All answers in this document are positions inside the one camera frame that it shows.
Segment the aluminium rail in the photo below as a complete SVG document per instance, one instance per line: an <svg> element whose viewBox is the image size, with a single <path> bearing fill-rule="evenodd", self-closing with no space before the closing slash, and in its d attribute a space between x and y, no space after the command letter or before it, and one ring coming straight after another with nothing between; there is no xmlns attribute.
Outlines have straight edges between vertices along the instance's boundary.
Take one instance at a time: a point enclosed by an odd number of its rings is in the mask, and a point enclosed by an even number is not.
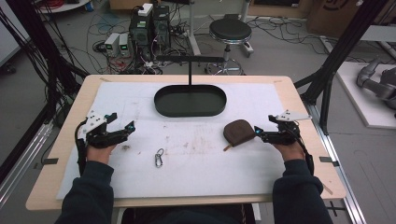
<svg viewBox="0 0 396 224"><path fill-rule="evenodd" d="M53 122L42 124L27 145L22 148L22 154L11 168L5 180L0 184L0 210L6 205L9 197L17 187L30 165L33 163L36 155L46 143L53 130Z"/></svg>
<svg viewBox="0 0 396 224"><path fill-rule="evenodd" d="M318 136L322 141L322 144L324 145L327 153L329 154L331 164L335 168L335 171L338 174L340 181L346 191L346 196L343 198L343 204L351 223L367 224L363 212L361 211L360 205L355 197L353 189L350 186L349 181L347 180L347 175L337 155L336 149L332 143L332 139L323 131L323 129L319 125L319 112L317 107L315 105L305 105L305 107L313 118L313 124L318 132Z"/></svg>

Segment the person's left hand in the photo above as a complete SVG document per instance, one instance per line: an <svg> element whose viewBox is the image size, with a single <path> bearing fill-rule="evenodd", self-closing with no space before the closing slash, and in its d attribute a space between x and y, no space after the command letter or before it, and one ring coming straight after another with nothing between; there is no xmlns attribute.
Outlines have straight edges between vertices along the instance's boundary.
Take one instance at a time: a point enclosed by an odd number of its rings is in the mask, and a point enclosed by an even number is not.
<svg viewBox="0 0 396 224"><path fill-rule="evenodd" d="M87 148L87 160L97 161L103 164L108 164L111 152L116 146L110 146L105 148L96 148L93 146L88 146Z"/></svg>

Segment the silver carabiner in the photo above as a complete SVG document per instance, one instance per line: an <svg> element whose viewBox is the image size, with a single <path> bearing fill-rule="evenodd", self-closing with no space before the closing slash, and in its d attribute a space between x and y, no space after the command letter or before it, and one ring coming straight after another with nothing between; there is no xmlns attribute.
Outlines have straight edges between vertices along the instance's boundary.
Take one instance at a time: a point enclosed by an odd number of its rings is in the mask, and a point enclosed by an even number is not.
<svg viewBox="0 0 396 224"><path fill-rule="evenodd" d="M161 168L163 166L163 159L162 159L163 153L164 153L164 149L160 148L157 150L155 154L155 166L157 168Z"/></svg>

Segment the cardboard box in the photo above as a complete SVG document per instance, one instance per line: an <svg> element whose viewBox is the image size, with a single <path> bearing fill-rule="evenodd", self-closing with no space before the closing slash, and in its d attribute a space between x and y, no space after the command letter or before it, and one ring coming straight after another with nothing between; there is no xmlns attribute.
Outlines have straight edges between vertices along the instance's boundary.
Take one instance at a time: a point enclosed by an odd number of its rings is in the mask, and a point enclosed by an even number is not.
<svg viewBox="0 0 396 224"><path fill-rule="evenodd" d="M361 40L396 40L396 0L314 0L308 33L339 38L368 25Z"/></svg>

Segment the white box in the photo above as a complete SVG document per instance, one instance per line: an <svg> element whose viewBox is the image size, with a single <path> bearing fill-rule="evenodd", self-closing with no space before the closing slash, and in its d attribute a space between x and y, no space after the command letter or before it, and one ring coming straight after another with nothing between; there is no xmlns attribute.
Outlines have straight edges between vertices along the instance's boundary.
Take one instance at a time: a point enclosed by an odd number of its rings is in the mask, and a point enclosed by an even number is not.
<svg viewBox="0 0 396 224"><path fill-rule="evenodd" d="M153 5L150 3L145 3L137 12L139 16L147 17L151 10L153 9Z"/></svg>

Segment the black metal frame post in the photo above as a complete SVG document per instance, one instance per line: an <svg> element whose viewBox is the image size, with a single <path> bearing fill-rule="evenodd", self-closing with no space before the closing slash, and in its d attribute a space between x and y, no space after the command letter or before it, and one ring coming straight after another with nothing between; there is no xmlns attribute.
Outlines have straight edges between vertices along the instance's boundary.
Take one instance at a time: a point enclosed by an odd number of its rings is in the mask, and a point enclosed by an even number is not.
<svg viewBox="0 0 396 224"><path fill-rule="evenodd" d="M315 105L318 97L322 95L318 124L326 135L329 134L328 115L333 78L344 60L361 40L387 2L388 0L363 0L362 5L346 30L342 33L323 65L317 72L294 83L296 89L309 84L307 90L301 94L301 99L308 105Z"/></svg>

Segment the black round stool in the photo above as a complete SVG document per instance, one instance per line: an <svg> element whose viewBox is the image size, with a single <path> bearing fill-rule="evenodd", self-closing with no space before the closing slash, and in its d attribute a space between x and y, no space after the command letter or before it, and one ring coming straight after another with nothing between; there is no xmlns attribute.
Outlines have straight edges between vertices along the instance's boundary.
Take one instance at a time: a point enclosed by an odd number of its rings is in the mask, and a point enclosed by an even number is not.
<svg viewBox="0 0 396 224"><path fill-rule="evenodd" d="M238 19L223 18L210 23L209 34L225 45L224 61L222 63L208 63L205 72L211 75L242 75L244 73L242 65L235 59L230 58L231 45L246 44L252 35L251 28Z"/></svg>

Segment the black stand with oval tray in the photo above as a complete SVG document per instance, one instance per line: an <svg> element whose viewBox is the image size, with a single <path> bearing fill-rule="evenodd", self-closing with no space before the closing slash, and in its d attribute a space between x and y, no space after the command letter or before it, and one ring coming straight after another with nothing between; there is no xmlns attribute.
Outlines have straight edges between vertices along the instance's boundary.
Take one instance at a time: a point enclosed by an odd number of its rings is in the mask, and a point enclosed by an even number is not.
<svg viewBox="0 0 396 224"><path fill-rule="evenodd" d="M224 110L226 93L214 85L193 85L191 72L192 63L223 63L222 57L160 55L156 59L189 64L187 85L168 85L155 93L155 108L161 115L169 118L212 117Z"/></svg>

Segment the grey power supply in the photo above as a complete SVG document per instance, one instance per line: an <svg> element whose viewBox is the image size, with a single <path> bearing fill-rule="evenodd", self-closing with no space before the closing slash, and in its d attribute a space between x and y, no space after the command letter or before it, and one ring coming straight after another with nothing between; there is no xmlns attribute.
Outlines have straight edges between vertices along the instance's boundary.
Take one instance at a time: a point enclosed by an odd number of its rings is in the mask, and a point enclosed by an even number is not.
<svg viewBox="0 0 396 224"><path fill-rule="evenodd" d="M131 56L130 42L129 42L128 34L126 34L126 33L120 34L119 47L120 47L120 55L122 57L130 57Z"/></svg>
<svg viewBox="0 0 396 224"><path fill-rule="evenodd" d="M120 35L111 34L105 41L106 52L109 57L117 57L120 53Z"/></svg>

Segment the brown leather pouch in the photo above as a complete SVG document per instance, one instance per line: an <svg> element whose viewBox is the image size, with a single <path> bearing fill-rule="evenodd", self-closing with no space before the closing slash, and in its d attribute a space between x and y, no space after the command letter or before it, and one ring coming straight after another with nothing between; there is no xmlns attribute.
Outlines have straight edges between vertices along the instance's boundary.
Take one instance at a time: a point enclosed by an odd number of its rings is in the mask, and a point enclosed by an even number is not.
<svg viewBox="0 0 396 224"><path fill-rule="evenodd" d="M252 140L256 134L246 120L238 119L230 122L224 127L223 136L229 143L229 145L223 149L227 151L231 147L236 147Z"/></svg>

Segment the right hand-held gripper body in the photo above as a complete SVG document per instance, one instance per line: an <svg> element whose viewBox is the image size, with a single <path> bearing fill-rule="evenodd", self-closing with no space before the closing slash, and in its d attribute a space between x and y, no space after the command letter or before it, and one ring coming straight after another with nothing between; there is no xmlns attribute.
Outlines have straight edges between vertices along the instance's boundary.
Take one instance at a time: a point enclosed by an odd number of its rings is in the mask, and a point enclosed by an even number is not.
<svg viewBox="0 0 396 224"><path fill-rule="evenodd" d="M301 138L298 120L312 119L308 114L286 110L275 116L279 123L276 123L277 131L268 132L270 141L264 143L291 145Z"/></svg>

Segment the white platform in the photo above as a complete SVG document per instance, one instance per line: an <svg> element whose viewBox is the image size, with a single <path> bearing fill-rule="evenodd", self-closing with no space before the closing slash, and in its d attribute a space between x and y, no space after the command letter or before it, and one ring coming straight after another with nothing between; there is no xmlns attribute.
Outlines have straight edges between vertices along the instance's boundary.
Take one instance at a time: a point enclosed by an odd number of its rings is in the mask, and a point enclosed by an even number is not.
<svg viewBox="0 0 396 224"><path fill-rule="evenodd" d="M356 84L359 71L366 63L344 62L337 71L337 77L346 90L366 127L396 130L396 110L366 89Z"/></svg>

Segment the white desk leg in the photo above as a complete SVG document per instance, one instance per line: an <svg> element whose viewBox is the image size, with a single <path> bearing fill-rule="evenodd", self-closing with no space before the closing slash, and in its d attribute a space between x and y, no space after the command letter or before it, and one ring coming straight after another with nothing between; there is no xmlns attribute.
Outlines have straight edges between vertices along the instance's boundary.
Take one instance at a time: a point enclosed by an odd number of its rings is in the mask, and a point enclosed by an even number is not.
<svg viewBox="0 0 396 224"><path fill-rule="evenodd" d="M199 56L201 51L194 35L194 3L195 0L189 0L189 29L187 30L187 35L193 55Z"/></svg>

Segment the white felt mat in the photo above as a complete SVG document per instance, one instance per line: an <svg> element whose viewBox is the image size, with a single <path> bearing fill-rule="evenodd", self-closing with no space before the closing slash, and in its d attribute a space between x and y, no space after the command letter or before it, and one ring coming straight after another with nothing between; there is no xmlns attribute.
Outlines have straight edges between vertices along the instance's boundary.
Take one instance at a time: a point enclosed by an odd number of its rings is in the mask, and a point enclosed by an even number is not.
<svg viewBox="0 0 396 224"><path fill-rule="evenodd" d="M265 131L276 125L268 115L284 108L272 84L222 83L227 103L217 116L167 118L154 106L161 88L156 82L106 82L100 85L91 109L100 115L116 112L109 124L117 131L134 121L136 130L111 153L111 185L118 199L176 198L269 194L282 176L279 152L260 138L237 147L223 136L226 124L244 119ZM155 154L163 148L163 166Z"/></svg>

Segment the black computer tower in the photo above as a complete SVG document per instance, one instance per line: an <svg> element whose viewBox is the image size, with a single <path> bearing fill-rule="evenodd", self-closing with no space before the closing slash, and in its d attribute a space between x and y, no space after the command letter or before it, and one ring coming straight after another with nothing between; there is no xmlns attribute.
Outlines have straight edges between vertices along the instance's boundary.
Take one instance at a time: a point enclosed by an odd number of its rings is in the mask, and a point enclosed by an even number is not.
<svg viewBox="0 0 396 224"><path fill-rule="evenodd" d="M137 12L132 15L129 26L130 35L135 52L144 60L151 60L151 43L153 40L153 23L151 14L139 16Z"/></svg>
<svg viewBox="0 0 396 224"><path fill-rule="evenodd" d="M156 6L153 11L155 40L163 47L170 46L170 10L169 6Z"/></svg>

